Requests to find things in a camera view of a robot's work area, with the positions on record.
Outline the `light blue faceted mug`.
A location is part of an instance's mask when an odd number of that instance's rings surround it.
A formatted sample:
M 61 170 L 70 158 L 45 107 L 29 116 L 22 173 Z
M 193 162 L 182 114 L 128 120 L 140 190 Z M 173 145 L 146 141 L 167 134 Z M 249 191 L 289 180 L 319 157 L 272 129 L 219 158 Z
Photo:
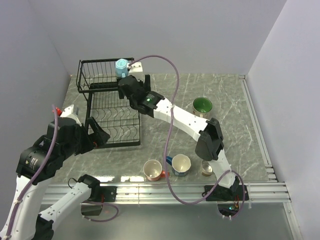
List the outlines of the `light blue faceted mug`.
M 125 78 L 129 75 L 128 60 L 120 58 L 115 62 L 115 74 L 117 78 Z

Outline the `cream mug green inside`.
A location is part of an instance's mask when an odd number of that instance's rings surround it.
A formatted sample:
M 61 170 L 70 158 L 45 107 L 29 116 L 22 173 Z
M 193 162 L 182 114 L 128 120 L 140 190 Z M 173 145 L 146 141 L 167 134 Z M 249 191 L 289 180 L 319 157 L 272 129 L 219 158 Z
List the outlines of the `cream mug green inside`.
M 192 103 L 192 113 L 200 118 L 210 119 L 213 109 L 212 102 L 206 97 L 197 97 Z

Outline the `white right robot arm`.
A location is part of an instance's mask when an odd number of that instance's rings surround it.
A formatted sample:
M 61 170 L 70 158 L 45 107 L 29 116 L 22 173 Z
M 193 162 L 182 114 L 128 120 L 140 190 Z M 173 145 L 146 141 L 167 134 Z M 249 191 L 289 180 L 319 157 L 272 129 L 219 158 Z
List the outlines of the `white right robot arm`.
M 217 119 L 201 118 L 175 106 L 163 95 L 147 89 L 142 81 L 132 75 L 119 78 L 117 85 L 129 100 L 131 108 L 143 115 L 172 123 L 196 141 L 196 155 L 209 163 L 216 178 L 221 178 L 213 191 L 215 194 L 221 194 L 226 200 L 237 195 L 240 177 L 231 171 Z

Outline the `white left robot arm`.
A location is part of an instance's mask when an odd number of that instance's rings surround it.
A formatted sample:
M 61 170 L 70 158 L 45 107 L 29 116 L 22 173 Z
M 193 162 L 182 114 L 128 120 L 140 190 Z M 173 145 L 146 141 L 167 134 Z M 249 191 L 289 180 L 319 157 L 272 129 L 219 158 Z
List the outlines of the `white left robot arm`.
M 103 146 L 110 138 L 93 119 L 93 133 L 70 117 L 55 116 L 47 133 L 24 150 L 17 165 L 16 189 L 2 240 L 50 240 L 59 223 L 80 203 L 102 200 L 101 182 L 81 176 L 74 187 L 48 210 L 40 212 L 45 192 L 56 172 L 72 155 Z

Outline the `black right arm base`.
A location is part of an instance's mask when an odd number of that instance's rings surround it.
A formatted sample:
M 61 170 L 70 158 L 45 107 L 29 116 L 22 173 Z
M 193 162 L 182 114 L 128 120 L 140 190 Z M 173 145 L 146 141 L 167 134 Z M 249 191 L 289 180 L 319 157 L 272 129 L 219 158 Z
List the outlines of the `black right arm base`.
M 217 186 L 212 193 L 205 198 L 206 202 L 218 202 L 217 208 L 223 218 L 229 218 L 230 220 L 237 216 L 242 204 L 245 201 L 249 201 L 249 192 L 246 186 L 240 184 L 238 186 L 224 188 Z

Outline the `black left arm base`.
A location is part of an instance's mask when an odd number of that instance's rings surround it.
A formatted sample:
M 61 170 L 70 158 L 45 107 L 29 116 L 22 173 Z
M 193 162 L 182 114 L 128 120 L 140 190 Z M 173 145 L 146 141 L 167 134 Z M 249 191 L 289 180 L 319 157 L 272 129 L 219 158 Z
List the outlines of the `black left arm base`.
M 102 220 L 109 219 L 117 213 L 113 203 L 116 200 L 117 188 L 115 186 L 103 186 L 81 204 L 81 214 L 85 217 Z

